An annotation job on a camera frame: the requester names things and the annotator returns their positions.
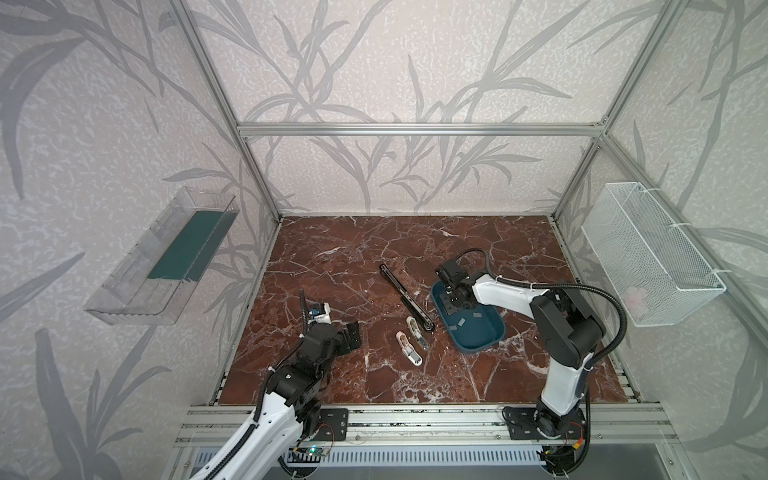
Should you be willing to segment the black stapler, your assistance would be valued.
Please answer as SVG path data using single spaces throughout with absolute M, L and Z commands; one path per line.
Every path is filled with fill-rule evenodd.
M 396 278 L 389 267 L 385 263 L 379 265 L 379 271 L 381 275 L 387 280 L 387 282 L 398 292 L 401 302 L 406 306 L 412 316 L 416 319 L 417 323 L 427 332 L 433 332 L 435 330 L 435 323 L 429 316 L 427 311 L 422 308 L 416 300 L 405 289 L 402 283 Z

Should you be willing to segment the beige stapler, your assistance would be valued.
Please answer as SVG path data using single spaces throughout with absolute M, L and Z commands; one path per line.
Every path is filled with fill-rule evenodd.
M 420 346 L 420 348 L 424 351 L 429 350 L 429 343 L 427 342 L 426 338 L 423 336 L 420 326 L 416 319 L 413 316 L 408 316 L 406 318 L 406 324 L 413 335 L 414 339 Z

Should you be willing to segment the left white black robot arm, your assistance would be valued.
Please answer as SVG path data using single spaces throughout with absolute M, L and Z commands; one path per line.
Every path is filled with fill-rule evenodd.
M 316 471 L 289 465 L 285 455 L 326 426 L 319 392 L 334 360 L 360 348 L 360 326 L 357 321 L 333 325 L 328 304 L 309 304 L 303 290 L 299 301 L 299 342 L 269 369 L 250 416 L 195 479 L 262 479 L 275 463 L 291 479 L 307 479 Z

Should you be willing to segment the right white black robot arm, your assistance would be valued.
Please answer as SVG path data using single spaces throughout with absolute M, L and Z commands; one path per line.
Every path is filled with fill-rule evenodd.
M 628 314 L 622 302 L 606 290 L 580 283 L 531 283 L 495 275 L 489 267 L 471 273 L 459 258 L 444 261 L 436 270 L 445 295 L 441 302 L 450 313 L 479 305 L 500 307 L 534 320 L 549 355 L 545 386 L 535 412 L 524 419 L 505 409 L 508 425 L 536 430 L 544 438 L 558 439 L 578 419 L 579 405 L 587 398 L 588 376 L 595 365 L 625 338 Z M 603 348 L 606 328 L 584 295 L 604 298 L 615 309 L 619 326 Z

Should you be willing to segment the teal plastic tray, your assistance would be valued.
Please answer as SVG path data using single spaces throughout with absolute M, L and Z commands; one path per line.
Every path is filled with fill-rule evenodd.
M 444 292 L 442 283 L 437 281 L 431 287 L 430 296 L 439 318 L 460 353 L 473 354 L 504 339 L 506 324 L 494 306 L 477 304 L 472 309 L 445 309 L 439 298 Z M 482 318 L 475 318 L 473 313 L 481 313 Z M 461 318 L 466 319 L 466 322 L 459 327 L 457 324 Z

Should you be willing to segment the small green circuit board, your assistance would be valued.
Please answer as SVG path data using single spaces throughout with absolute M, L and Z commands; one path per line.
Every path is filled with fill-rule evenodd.
M 320 462 L 323 458 L 328 457 L 331 451 L 331 446 L 311 445 L 308 447 L 296 447 L 292 450 L 291 454 L 296 461 L 311 463 Z

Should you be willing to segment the green pad in bin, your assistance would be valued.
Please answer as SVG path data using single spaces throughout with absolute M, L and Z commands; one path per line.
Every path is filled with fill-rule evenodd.
M 199 282 L 237 215 L 234 211 L 196 211 L 148 278 Z

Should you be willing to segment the pink object in basket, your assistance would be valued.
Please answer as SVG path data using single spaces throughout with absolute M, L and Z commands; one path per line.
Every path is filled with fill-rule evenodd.
M 642 317 L 649 311 L 648 292 L 645 288 L 628 287 L 622 294 L 622 300 L 632 316 Z

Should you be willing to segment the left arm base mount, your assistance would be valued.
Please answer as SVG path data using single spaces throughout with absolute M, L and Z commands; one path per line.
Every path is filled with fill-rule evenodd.
M 320 408 L 311 412 L 303 424 L 303 439 L 315 442 L 344 441 L 349 425 L 347 408 Z

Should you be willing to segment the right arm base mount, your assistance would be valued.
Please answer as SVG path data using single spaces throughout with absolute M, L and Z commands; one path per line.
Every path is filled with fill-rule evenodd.
M 575 442 L 584 438 L 589 424 L 586 412 L 579 406 L 564 416 L 547 407 L 505 406 L 502 419 L 511 440 Z

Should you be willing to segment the aluminium front rail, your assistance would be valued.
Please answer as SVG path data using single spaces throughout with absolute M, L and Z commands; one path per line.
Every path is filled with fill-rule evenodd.
M 321 445 L 334 448 L 395 445 L 512 444 L 501 404 L 350 404 L 343 427 L 322 428 Z M 192 407 L 173 445 L 220 447 L 250 417 L 249 407 Z M 659 403 L 595 404 L 593 444 L 678 444 Z

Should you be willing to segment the clear plastic wall bin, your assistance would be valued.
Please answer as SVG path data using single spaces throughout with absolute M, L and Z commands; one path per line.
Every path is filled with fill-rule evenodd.
M 181 188 L 88 299 L 84 310 L 112 326 L 175 324 L 201 280 L 149 279 L 148 274 L 199 210 L 240 212 L 233 194 Z

